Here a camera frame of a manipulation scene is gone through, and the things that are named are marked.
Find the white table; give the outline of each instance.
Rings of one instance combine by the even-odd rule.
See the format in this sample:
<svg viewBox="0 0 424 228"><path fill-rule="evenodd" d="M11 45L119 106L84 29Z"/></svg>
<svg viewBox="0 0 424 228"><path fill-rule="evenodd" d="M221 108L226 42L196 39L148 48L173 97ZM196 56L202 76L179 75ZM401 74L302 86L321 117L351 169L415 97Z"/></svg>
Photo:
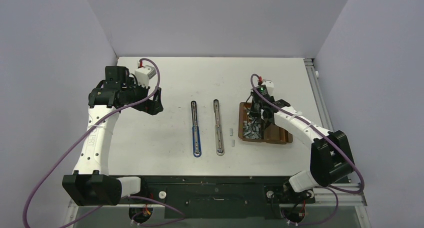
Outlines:
<svg viewBox="0 0 424 228"><path fill-rule="evenodd" d="M140 57L121 57L131 72ZM150 58L161 74L163 112L150 116L122 111L113 131L109 173L113 175L289 176L309 168L310 148L250 143L238 138L239 103L250 94L257 73L275 84L274 96L321 125L301 58ZM156 78L150 86L156 84ZM218 99L225 155L216 154L213 100ZM190 102L196 100L202 155L193 156ZM230 136L229 129L234 130Z"/></svg>

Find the white wall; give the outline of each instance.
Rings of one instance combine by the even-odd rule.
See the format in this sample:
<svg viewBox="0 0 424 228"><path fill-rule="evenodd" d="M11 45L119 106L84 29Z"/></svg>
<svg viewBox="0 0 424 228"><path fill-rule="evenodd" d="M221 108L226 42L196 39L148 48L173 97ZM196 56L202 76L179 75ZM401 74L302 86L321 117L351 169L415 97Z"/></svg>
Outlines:
<svg viewBox="0 0 424 228"><path fill-rule="evenodd" d="M88 0L119 56L315 57L347 0Z"/></svg>
<svg viewBox="0 0 424 228"><path fill-rule="evenodd" d="M0 0L0 20L0 220L22 227L27 195L85 131L88 94L115 56L87 0ZM35 195L32 227L63 223L76 149Z"/></svg>
<svg viewBox="0 0 424 228"><path fill-rule="evenodd" d="M373 227L422 227L423 0L348 0L315 65Z"/></svg>

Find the wooden tray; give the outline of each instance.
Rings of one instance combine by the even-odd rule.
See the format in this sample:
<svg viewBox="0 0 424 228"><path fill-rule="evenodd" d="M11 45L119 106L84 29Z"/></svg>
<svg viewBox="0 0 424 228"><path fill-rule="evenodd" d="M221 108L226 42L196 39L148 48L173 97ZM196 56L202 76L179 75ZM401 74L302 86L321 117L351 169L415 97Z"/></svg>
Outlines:
<svg viewBox="0 0 424 228"><path fill-rule="evenodd" d="M263 132L263 139L250 139L243 136L244 121L248 120L248 113L245 108L250 109L251 103L241 102L238 111L238 137L247 142L265 142L270 144L287 144L293 142L293 135L287 130L271 124Z"/></svg>

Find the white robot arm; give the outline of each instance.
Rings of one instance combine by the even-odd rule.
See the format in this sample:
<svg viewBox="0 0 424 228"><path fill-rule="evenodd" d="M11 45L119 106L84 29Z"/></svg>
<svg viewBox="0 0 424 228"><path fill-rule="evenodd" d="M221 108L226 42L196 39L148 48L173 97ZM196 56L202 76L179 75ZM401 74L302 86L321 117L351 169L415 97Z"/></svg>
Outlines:
<svg viewBox="0 0 424 228"><path fill-rule="evenodd" d="M284 100L276 101L272 96L274 84L270 80L260 80L259 86L255 87L255 89L263 98L280 107L283 111L293 115L288 115L264 102L263 98L254 92L253 89L251 91L253 100L249 115L260 118L264 122L265 128L271 123L284 128L299 139L306 147L310 148L309 170L302 170L290 177L288 183L284 185L287 191L298 193L316 186L326 187L353 172L352 167L337 151L333 150L316 130L336 143L350 160L353 161L348 139L343 132L331 132L319 127L303 117L302 113L296 111L288 102Z"/></svg>
<svg viewBox="0 0 424 228"><path fill-rule="evenodd" d="M84 141L79 160L72 175L63 177L62 185L78 205L116 205L121 197L139 193L139 177L109 177L108 159L112 134L119 112L97 121L128 103L139 101L148 95L149 80L156 74L154 67L139 67L133 78L126 67L107 66L106 79L102 80L88 96L88 127L95 126ZM153 100L133 108L156 115L163 110L160 88Z"/></svg>

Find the purple cable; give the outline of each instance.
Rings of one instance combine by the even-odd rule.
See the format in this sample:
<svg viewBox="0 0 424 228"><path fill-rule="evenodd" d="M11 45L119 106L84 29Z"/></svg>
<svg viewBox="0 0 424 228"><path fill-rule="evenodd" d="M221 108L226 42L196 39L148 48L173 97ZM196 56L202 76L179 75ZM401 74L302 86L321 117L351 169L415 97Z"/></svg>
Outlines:
<svg viewBox="0 0 424 228"><path fill-rule="evenodd" d="M259 97L261 99L263 99L265 102L267 102L269 105L273 106L274 108L276 108L277 110L280 110L281 112L293 116L294 114L290 113L289 111L283 110L282 108L278 107L277 105L271 103L270 101L268 101L264 96L262 96L258 90L255 89L255 85L253 84L253 77L257 77L259 78L259 75L257 74L252 74L250 77L250 84L252 85L253 91L259 95ZM302 117L296 116L296 119L302 121L303 123L305 123L306 125L310 125L310 123L308 121L306 121L305 119L303 119ZM317 128L315 128L313 125L310 126L312 130L314 130L318 135L320 135L324 140L326 140L332 147L334 147L335 150L337 150L337 152L346 160L347 163L349 163L349 165L352 167L352 169L356 172L356 174L358 175L359 179L360 179L360 187L359 190L346 190L346 189L341 189L338 188L336 186L333 185L329 185L329 187L342 191L342 192L346 192L346 193L351 193L351 194L359 194L361 193L364 188L365 188L365 182L364 182L364 177L362 176L362 174L359 172L358 168L355 166L355 164L346 156L346 154L336 145L334 144L334 142L332 142L325 134L321 133Z"/></svg>
<svg viewBox="0 0 424 228"><path fill-rule="evenodd" d="M114 115L115 113L124 110L126 108L141 104L142 102L145 102L147 99L151 98L156 91L159 88L159 83L161 82L161 74L159 72L158 66L150 59L146 59L146 58L142 58L140 59L141 61L148 61L151 64L153 64L153 66L156 68L156 72L157 72L157 83L156 83L156 87L154 88L153 92L151 94L149 94L147 97L145 97L144 99L122 106L110 113L108 113L107 115L103 116L101 119L99 119L95 125L99 125L100 123L102 123L104 120L106 120L107 118L111 117L112 115ZM56 163L54 163L53 167L51 167L51 169L49 171L47 171L47 173L41 178L41 180L35 185L35 187L32 189L31 193L29 194L28 198L26 199L25 202L25 206L23 207L23 212L22 212L22 221L23 221L23 225L25 228L31 228L30 225L28 224L28 219L27 219L27 214L28 214L28 208L30 206L31 200L33 199L34 195L36 194L37 190L40 188L40 186L44 183L44 181L51 175L51 173L57 168L57 166L65 159L65 157L79 144L81 143L81 141L84 140L84 138L86 138L94 129L96 128L96 126L91 127L89 130L87 130L60 158L59 160L56 161ZM87 215L91 214L92 212L96 211L97 209L99 209L101 206L98 206L97 208L95 208L94 210L90 211ZM65 228L70 226L71 224L74 224L76 222L78 222L79 220L85 218L87 215L83 215L81 217L79 217L78 219L61 226L60 228Z"/></svg>
<svg viewBox="0 0 424 228"><path fill-rule="evenodd" d="M336 192L334 190L332 190L330 188L327 188L327 187L315 187L315 188L328 189L329 191L331 191L334 194L334 196L335 196L335 208L334 208L334 211L331 213L331 215L329 217L327 217L327 218L325 218L323 220L314 221L314 222L308 222L308 223L297 223L298 226L301 226L301 225L315 225L315 224L325 223L325 222L329 221L331 218L333 218L336 215L337 210L339 209L339 197L337 196L337 194L336 194Z"/></svg>
<svg viewBox="0 0 424 228"><path fill-rule="evenodd" d="M152 227L152 226L160 226L160 225L164 225L164 224L174 223L174 222L177 222L177 221L180 221L180 220L183 220L183 219L185 219L185 218L186 218L186 215L185 215L184 213L182 213L180 210L178 210L178 209L176 209L176 208L174 208L174 207L172 207L172 206L170 206L170 205L167 205L167 204L165 204L165 203L162 203L162 202L156 201L156 200L154 200L154 199L150 199L150 198L146 198L146 197L141 197L141 196L128 196L128 198L133 198L133 199L143 199L143 200L150 201L150 202L152 202L152 203L160 204L160 205L163 205L163 206L165 206L166 208L169 208L169 209L171 209L171 210L173 210L173 211L175 211L175 212L177 212L177 213L179 213L179 214L181 214L181 215L182 215L182 218L179 218L179 219L173 219L173 220L166 221L166 222L159 223L159 224L143 224L143 223L140 223L140 225L141 225L141 226L148 226L148 227ZM140 211L140 212L138 212L137 214L133 215L133 216L131 217L131 220L134 220L134 218L136 218L138 215L140 215L140 214L142 214L142 213L143 213L143 211Z"/></svg>

